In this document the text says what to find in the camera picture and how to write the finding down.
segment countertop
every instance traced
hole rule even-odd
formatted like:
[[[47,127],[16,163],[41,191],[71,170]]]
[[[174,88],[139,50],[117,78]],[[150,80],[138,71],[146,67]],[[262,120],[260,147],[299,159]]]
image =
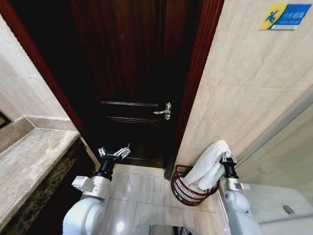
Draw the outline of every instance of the countertop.
[[[36,128],[0,154],[0,230],[78,137]]]

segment laundry basket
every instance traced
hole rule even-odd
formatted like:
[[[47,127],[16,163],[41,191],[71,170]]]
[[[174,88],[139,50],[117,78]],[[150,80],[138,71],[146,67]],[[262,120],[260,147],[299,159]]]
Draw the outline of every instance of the laundry basket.
[[[171,180],[171,188],[173,194],[180,202],[187,206],[196,206],[200,204],[205,198],[209,197],[217,191],[220,186],[220,181],[218,181],[213,188],[207,189],[205,193],[194,192],[188,188],[180,179],[181,177],[185,177],[185,175],[187,175],[191,169],[191,166],[177,165]]]

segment marble wall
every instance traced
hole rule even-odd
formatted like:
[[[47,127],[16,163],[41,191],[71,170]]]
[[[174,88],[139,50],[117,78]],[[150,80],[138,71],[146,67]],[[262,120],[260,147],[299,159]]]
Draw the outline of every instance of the marble wall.
[[[67,118],[62,106],[1,16],[0,110],[11,120],[22,115]]]
[[[177,164],[220,139],[238,156],[313,83],[313,9],[296,31],[261,31],[273,3],[225,1]]]

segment silver lever handle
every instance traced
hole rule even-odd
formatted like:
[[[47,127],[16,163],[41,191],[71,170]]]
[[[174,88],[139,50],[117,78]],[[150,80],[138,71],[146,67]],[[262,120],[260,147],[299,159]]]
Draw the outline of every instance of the silver lever handle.
[[[169,120],[171,118],[171,103],[168,102],[165,104],[165,110],[163,111],[154,111],[153,113],[154,114],[165,114],[165,119],[166,120]]]

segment sticker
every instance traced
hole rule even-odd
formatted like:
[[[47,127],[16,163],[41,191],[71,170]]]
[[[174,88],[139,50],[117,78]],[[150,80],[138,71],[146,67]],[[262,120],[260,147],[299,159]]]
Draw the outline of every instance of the sticker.
[[[295,30],[312,4],[273,4],[260,30]]]

